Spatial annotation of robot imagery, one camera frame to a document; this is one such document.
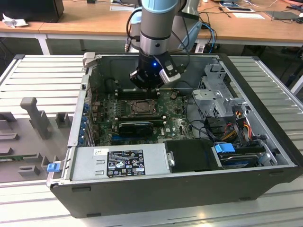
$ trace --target black computer case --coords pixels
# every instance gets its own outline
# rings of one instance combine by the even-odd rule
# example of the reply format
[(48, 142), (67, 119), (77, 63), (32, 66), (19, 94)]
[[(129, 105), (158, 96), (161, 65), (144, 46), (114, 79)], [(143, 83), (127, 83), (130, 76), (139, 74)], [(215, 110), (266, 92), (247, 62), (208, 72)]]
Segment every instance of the black computer case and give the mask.
[(56, 23), (63, 11), (62, 0), (0, 0), (0, 18)]

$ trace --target desk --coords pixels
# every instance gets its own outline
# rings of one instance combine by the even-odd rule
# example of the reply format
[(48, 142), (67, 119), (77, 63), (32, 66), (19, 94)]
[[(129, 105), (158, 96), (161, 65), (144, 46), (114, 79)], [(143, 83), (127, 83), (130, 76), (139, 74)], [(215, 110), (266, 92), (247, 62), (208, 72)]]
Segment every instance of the desk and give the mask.
[[(278, 1), (272, 7), (268, 7), (273, 1), (269, 0), (254, 0), (254, 4), (264, 7), (249, 7), (255, 11), (283, 11), (286, 10), (287, 3)], [(217, 6), (217, 3), (209, 1), (202, 3), (199, 10)], [(247, 3), (242, 3), (241, 6), (247, 6)], [(204, 12), (221, 12), (217, 7), (207, 9)], [(299, 14), (296, 10), (290, 10), (295, 14)], [(232, 13), (229, 13), (231, 18), (224, 13), (208, 14), (212, 28), (218, 34), (217, 43), (220, 44), (242, 44), (242, 45), (271, 45), (271, 46), (302, 46), (303, 44), (303, 26), (296, 22), (291, 24), (283, 23), (279, 20), (271, 20), (266, 13), (258, 13), (265, 19), (247, 19), (236, 18)], [(207, 22), (206, 14), (201, 14), (204, 21)], [(209, 36), (205, 37), (205, 32), (200, 32), (198, 40), (205, 43)]]
[[(0, 25), (2, 37), (24, 37), (38, 39), (43, 54), (51, 54), (48, 39), (79, 39), (79, 40), (125, 40), (126, 21), (130, 12), (110, 11), (110, 4), (98, 2), (87, 4), (86, 1), (73, 2), (64, 0), (64, 14), (58, 23), (30, 22), (29, 27), (11, 29)], [(254, 4), (268, 7), (270, 0), (254, 0)], [(201, 1), (199, 10), (218, 6), (209, 0)], [(278, 1), (271, 8), (252, 7), (255, 11), (285, 10), (285, 2)], [(217, 7), (205, 12), (220, 12)], [(217, 43), (242, 45), (272, 45), (272, 46), (302, 46), (303, 25), (296, 22), (286, 24), (281, 21), (271, 21), (265, 13), (260, 13), (266, 19), (228, 18), (226, 14), (209, 14), (212, 28), (217, 31)], [(207, 30), (201, 30), (198, 43), (204, 45), (210, 37)]]
[(44, 35), (39, 34), (39, 28), (43, 22), (29, 22), (29, 26), (11, 28), (4, 23), (0, 23), (0, 37), (9, 38), (33, 38), (37, 39), (41, 48), (47, 47), (47, 41), (44, 39)]

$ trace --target power supply label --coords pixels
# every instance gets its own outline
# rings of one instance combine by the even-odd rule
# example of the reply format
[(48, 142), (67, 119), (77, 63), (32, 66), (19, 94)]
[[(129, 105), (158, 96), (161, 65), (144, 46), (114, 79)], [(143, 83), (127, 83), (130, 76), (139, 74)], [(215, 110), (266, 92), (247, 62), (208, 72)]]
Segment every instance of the power supply label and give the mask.
[(110, 151), (107, 153), (107, 176), (145, 175), (143, 150)]

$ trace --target gray robot arm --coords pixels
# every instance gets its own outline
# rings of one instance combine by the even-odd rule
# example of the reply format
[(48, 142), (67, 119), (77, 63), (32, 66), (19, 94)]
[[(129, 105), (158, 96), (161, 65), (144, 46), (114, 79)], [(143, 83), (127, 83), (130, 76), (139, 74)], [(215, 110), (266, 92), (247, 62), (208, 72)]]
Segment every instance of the gray robot arm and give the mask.
[(142, 6), (138, 67), (130, 80), (141, 89), (154, 89), (181, 77), (183, 65), (171, 58), (169, 40), (175, 15), (187, 0), (121, 0), (122, 3)]

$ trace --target motherboard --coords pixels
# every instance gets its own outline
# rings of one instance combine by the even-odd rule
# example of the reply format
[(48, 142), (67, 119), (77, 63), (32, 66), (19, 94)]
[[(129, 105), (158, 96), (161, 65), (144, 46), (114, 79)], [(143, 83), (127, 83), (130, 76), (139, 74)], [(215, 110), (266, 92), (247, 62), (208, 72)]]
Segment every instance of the motherboard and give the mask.
[(185, 97), (173, 89), (160, 89), (155, 99), (131, 99), (110, 93), (95, 100), (92, 105), (96, 146), (194, 138), (185, 119)]

